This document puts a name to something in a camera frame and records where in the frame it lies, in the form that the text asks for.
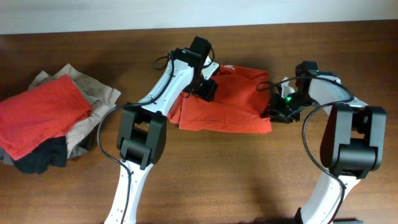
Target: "red cloth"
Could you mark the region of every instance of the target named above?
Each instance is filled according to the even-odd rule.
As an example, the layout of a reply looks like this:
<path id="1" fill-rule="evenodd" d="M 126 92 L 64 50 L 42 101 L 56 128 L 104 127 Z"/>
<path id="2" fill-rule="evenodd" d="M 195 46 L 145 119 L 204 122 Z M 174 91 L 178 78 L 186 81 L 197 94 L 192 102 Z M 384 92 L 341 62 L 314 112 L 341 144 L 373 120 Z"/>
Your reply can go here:
<path id="1" fill-rule="evenodd" d="M 269 91 L 257 91 L 259 82 L 268 81 L 263 70 L 222 65 L 212 77 L 218 84 L 214 101 L 196 96 L 179 96 L 167 115 L 180 129 L 202 129 L 226 133 L 268 133 L 269 118 L 261 114 L 269 102 Z"/>
<path id="2" fill-rule="evenodd" d="M 18 160 L 48 138 L 66 135 L 91 113 L 69 76 L 0 102 L 0 146 Z"/>

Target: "robotic arm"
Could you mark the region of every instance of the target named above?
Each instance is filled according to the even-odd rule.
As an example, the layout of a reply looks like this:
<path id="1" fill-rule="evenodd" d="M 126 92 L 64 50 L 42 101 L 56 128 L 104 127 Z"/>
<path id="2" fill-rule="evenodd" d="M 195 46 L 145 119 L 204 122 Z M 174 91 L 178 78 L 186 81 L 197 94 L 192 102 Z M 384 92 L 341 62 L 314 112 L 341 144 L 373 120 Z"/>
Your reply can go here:
<path id="1" fill-rule="evenodd" d="M 214 98 L 217 84 L 210 77 L 218 71 L 219 65 L 208 58 L 210 50 L 211 45 L 207 40 L 196 37 L 190 48 L 177 48 L 171 52 L 164 74 L 140 101 L 144 105 L 123 109 L 117 147 L 121 163 L 131 173 L 131 179 L 125 167 L 121 167 L 116 195 L 105 224 L 136 223 L 138 201 L 145 179 L 165 147 L 166 115 L 180 92 L 196 95 L 206 101 Z M 319 72 L 315 62 L 298 65 L 297 77 L 298 91 L 288 95 L 275 93 L 272 96 L 268 108 L 271 121 L 298 121 L 300 111 L 308 106 L 349 98 L 347 92 L 333 84 L 341 83 L 340 79 L 332 73 Z M 386 113 L 382 108 L 368 106 L 356 98 L 348 104 L 325 108 L 325 111 L 330 117 L 321 144 L 321 161 L 331 174 L 344 183 L 345 197 L 369 171 L 380 166 Z M 148 124 L 149 129 L 136 126 L 141 123 Z M 352 130 L 363 133 L 364 138 L 351 138 Z M 310 200 L 298 209 L 295 222 L 328 223 L 334 218 L 341 195 L 341 183 L 323 172 Z"/>

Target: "white background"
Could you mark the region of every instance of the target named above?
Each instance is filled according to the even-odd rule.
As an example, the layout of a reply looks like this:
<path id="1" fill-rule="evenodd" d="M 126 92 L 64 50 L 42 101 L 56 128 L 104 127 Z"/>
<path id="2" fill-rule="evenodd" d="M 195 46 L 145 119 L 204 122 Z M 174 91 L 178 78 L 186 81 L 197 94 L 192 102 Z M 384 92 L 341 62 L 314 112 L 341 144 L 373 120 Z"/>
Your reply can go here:
<path id="1" fill-rule="evenodd" d="M 398 0 L 0 0 L 0 34 L 398 19 Z"/>

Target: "brown table surface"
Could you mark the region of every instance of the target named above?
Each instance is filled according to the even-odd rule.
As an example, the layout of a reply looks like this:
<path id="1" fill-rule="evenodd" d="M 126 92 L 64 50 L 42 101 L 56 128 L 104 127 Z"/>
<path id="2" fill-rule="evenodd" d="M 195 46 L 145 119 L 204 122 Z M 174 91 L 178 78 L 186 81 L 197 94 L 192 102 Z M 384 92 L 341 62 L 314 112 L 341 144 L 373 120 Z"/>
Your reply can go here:
<path id="1" fill-rule="evenodd" d="M 162 74 L 152 61 L 188 47 L 196 35 L 211 41 L 217 62 L 266 69 L 275 82 L 294 76 L 302 60 L 316 60 L 359 99 L 388 113 L 382 166 L 352 190 L 338 217 L 397 223 L 397 28 L 398 21 L 366 21 L 2 35 L 0 98 L 26 90 L 42 70 L 54 74 L 70 63 L 117 88 L 122 93 L 118 104 L 135 102 Z M 109 119 L 102 135 L 104 148 L 114 156 L 120 115 Z M 319 113 L 308 126 L 309 146 L 317 157 L 326 121 L 326 114 Z M 138 222 L 293 217 L 320 175 L 303 149 L 301 127 L 302 122 L 273 124 L 269 134 L 227 134 L 182 131 L 169 124 L 163 156 L 144 186 Z M 0 223 L 102 223 L 119 170 L 96 146 L 66 168 L 51 167 L 43 175 L 0 165 Z"/>

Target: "black cloth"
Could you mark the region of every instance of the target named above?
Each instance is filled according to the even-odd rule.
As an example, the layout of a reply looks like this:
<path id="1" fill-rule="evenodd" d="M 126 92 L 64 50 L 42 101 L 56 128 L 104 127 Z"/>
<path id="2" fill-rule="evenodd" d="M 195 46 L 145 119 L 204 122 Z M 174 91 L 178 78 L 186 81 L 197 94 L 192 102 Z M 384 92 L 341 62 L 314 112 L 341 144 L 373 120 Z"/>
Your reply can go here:
<path id="1" fill-rule="evenodd" d="M 65 167 L 67 165 L 67 156 L 66 137 L 50 138 L 37 146 L 28 155 L 14 161 L 14 165 L 26 174 L 42 174 L 49 165 Z"/>

